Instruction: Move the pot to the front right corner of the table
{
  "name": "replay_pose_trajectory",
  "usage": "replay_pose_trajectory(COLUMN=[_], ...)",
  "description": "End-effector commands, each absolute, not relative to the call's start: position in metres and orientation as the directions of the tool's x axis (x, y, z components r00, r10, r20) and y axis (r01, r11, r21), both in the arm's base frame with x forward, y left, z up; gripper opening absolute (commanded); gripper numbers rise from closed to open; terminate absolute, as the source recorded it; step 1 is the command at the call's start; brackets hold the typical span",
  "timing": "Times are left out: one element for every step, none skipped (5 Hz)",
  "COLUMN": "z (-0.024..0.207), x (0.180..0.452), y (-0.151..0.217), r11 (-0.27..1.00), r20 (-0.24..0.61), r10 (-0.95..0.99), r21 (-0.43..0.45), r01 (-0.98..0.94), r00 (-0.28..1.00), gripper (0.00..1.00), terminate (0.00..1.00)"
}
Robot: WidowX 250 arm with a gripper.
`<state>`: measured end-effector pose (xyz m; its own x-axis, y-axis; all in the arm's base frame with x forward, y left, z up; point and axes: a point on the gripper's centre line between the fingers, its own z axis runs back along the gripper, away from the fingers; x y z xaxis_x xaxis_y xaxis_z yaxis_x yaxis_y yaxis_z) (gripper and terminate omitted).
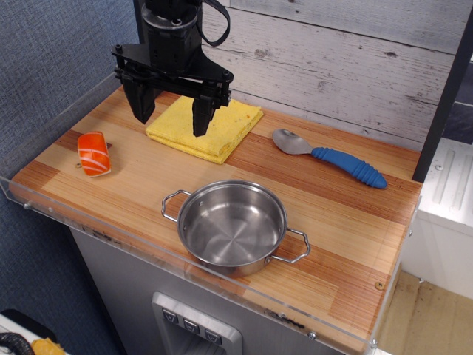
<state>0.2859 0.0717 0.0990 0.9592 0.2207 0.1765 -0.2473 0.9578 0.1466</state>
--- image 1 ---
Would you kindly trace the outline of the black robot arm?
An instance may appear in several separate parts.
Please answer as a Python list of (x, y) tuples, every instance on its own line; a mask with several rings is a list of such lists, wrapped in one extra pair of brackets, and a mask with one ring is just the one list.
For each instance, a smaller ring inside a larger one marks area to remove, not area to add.
[(215, 41), (206, 38), (202, 1), (145, 1), (137, 16), (144, 42), (112, 48), (115, 75), (133, 115), (146, 123), (159, 92), (183, 95), (193, 100), (194, 136), (205, 135), (215, 111), (229, 105), (234, 76), (205, 55), (202, 43), (218, 47), (230, 31)]

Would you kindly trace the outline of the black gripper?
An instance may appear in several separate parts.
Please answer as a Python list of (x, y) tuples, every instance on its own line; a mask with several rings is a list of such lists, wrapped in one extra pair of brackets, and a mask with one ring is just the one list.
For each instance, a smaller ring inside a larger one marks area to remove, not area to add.
[(233, 74), (203, 52), (205, 41), (221, 45), (230, 27), (217, 40), (206, 38), (201, 7), (141, 7), (146, 38), (142, 44), (116, 44), (116, 76), (123, 85), (133, 115), (145, 124), (155, 110), (158, 91), (194, 98), (193, 134), (204, 136), (215, 107), (231, 99)]

